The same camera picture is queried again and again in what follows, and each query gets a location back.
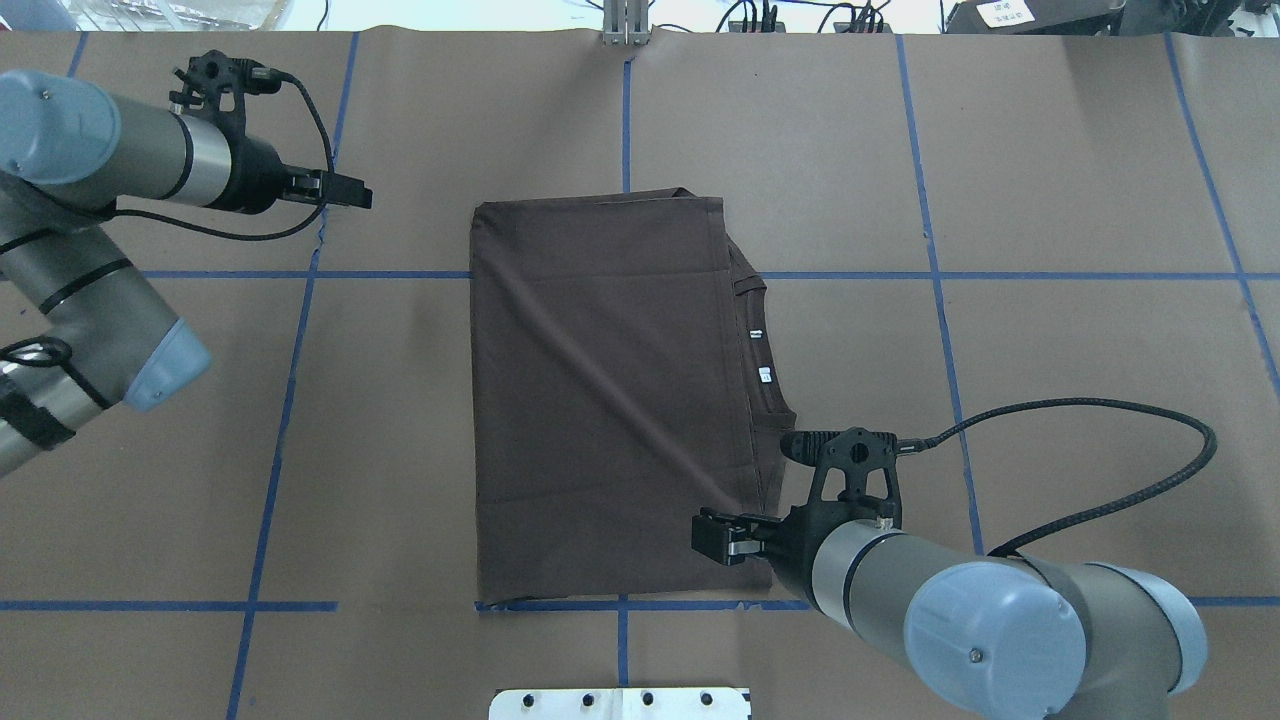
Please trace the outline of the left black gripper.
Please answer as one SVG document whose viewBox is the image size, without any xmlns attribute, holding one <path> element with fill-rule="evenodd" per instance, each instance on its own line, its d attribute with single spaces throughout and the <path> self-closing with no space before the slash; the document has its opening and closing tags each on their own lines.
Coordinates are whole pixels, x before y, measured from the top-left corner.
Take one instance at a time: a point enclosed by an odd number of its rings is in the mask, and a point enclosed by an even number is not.
<svg viewBox="0 0 1280 720">
<path fill-rule="evenodd" d="M 265 140 L 237 137 L 230 141 L 230 154 L 229 211 L 248 215 L 266 211 L 280 197 L 285 182 L 288 202 L 372 208 L 372 191 L 362 179 L 333 170 L 284 168 L 279 152 Z"/>
</svg>

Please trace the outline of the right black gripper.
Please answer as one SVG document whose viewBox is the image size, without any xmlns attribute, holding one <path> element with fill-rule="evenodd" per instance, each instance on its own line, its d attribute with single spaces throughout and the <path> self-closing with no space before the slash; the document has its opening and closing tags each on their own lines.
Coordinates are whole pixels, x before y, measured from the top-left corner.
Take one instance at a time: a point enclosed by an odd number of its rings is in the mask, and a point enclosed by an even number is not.
<svg viewBox="0 0 1280 720">
<path fill-rule="evenodd" d="M 836 502 L 828 500 L 794 505 L 783 519 L 700 509 L 692 516 L 692 550 L 722 566 L 768 555 L 768 564 L 782 587 L 815 609 L 817 552 L 835 528 Z"/>
</svg>

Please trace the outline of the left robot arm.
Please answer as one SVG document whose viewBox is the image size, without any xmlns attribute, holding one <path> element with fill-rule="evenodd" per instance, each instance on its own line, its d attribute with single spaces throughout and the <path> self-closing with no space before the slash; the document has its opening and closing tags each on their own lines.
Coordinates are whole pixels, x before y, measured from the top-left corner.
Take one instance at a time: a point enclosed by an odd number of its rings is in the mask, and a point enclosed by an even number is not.
<svg viewBox="0 0 1280 720">
<path fill-rule="evenodd" d="M 372 191 L 339 174 L 314 100 L 292 73 L 219 51 L 175 69 L 161 109 L 101 86 L 32 69 L 3 74 L 3 278 L 47 329 L 3 347 L 3 473 L 73 439 L 125 405 L 145 413 L 210 366 L 189 323 L 150 284 L 104 225 L 125 217 L 220 237 L 154 211 L 150 199 L 255 215 L 275 202 L 369 209 Z M 283 85 L 303 96 L 323 168 L 285 164 L 247 131 L 244 100 Z"/>
</svg>

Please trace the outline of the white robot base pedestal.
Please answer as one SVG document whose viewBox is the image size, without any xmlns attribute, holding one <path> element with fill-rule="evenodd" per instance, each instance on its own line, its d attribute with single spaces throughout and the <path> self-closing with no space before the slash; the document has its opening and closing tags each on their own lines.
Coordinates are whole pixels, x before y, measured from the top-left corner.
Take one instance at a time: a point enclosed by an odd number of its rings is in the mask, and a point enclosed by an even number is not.
<svg viewBox="0 0 1280 720">
<path fill-rule="evenodd" d="M 750 691 L 732 687 L 508 689 L 489 719 L 753 719 Z"/>
</svg>

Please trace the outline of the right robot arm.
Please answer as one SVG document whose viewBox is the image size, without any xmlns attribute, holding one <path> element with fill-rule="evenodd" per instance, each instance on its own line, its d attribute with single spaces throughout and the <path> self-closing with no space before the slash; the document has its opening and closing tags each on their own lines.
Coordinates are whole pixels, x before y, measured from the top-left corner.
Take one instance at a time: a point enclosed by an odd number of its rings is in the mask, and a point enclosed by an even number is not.
<svg viewBox="0 0 1280 720">
<path fill-rule="evenodd" d="M 965 555 L 855 503 L 703 509 L 692 550 L 764 560 L 817 611 L 986 719 L 1167 719 L 1210 643 L 1165 579 L 1108 562 Z"/>
</svg>

